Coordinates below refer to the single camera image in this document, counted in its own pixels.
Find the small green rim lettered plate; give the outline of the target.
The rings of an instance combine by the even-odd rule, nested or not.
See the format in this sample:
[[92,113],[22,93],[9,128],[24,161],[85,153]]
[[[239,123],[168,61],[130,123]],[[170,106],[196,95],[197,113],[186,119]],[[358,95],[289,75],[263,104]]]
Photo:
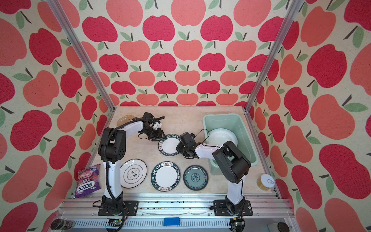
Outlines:
[[180,143],[180,137],[177,134],[167,134],[166,139],[160,139],[158,143],[158,150],[162,155],[165,156],[175,156],[179,152],[176,150],[176,147]]

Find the teal blue patterned plate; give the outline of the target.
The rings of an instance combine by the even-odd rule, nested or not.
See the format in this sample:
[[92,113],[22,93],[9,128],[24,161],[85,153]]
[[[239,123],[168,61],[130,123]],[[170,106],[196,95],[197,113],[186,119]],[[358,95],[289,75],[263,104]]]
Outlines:
[[207,186],[209,177],[202,166],[191,165],[185,170],[183,181],[190,190],[199,191]]

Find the white fluted plate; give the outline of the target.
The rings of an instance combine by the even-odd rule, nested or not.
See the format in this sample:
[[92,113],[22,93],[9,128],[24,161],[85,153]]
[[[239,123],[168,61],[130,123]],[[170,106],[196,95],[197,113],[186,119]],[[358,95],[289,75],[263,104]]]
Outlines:
[[206,143],[210,145],[223,145],[227,141],[233,142],[236,146],[238,145],[237,136],[232,131],[219,128],[210,131]]

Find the mint green plastic bin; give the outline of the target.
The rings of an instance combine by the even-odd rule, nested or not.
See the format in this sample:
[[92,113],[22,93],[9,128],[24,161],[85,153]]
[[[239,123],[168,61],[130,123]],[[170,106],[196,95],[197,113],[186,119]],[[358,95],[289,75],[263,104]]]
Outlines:
[[205,137],[209,137],[210,131],[214,129],[224,128],[232,131],[238,139],[237,147],[250,161],[252,167],[249,173],[255,171],[255,166],[259,164],[257,150],[253,144],[253,140],[248,132],[243,118],[238,114],[221,114],[221,115],[206,115],[203,117],[203,127]]

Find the large green rim lettered plate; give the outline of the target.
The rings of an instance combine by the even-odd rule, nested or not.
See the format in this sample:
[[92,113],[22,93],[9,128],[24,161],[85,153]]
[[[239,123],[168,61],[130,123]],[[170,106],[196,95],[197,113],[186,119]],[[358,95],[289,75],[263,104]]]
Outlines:
[[164,161],[155,166],[150,177],[151,184],[156,190],[167,192],[177,187],[181,172],[175,163]]

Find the white plate black line pattern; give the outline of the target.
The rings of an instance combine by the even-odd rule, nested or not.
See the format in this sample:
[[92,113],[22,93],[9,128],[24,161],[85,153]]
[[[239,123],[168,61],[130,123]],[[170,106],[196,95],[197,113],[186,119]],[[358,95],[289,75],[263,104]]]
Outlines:
[[139,186],[147,176],[147,165],[141,159],[131,159],[120,167],[120,183],[125,189]]

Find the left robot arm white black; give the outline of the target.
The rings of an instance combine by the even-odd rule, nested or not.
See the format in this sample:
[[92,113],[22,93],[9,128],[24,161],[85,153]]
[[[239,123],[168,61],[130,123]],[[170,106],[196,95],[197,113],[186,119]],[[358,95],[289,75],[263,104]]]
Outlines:
[[101,136],[98,154],[105,168],[105,192],[102,197],[102,206],[115,210],[124,209],[122,189],[120,184],[120,161],[127,148],[127,138],[133,134],[145,134],[147,140],[157,142],[165,139],[161,129],[161,120],[146,112],[141,118],[133,118],[116,128],[105,128]]

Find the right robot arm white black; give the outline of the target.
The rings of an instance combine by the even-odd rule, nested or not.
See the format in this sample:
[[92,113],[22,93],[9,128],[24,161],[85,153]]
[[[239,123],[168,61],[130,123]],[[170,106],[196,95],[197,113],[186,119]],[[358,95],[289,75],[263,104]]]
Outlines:
[[243,184],[251,168],[251,162],[232,141],[222,145],[209,145],[197,143],[195,137],[193,133],[181,134],[176,150],[187,159],[215,160],[228,181],[227,211],[232,216],[242,215],[246,201],[243,195]]

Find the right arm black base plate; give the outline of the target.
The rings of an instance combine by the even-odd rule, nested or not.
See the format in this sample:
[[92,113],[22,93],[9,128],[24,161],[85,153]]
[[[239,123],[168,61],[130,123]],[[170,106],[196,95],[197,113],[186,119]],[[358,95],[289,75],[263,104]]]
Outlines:
[[227,203],[224,201],[213,201],[213,205],[209,207],[209,210],[214,211],[215,216],[253,216],[253,209],[251,203],[247,200],[242,200],[238,205]]

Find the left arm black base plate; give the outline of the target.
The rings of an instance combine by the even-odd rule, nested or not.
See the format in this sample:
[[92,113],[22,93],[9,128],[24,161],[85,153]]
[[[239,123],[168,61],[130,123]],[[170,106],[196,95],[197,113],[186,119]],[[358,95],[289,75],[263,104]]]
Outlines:
[[[136,216],[138,211],[138,201],[124,201],[124,209],[126,210],[125,214],[127,216]],[[101,204],[100,209],[98,211],[99,216],[122,216],[122,211],[120,208],[112,208],[110,206],[104,206]]]

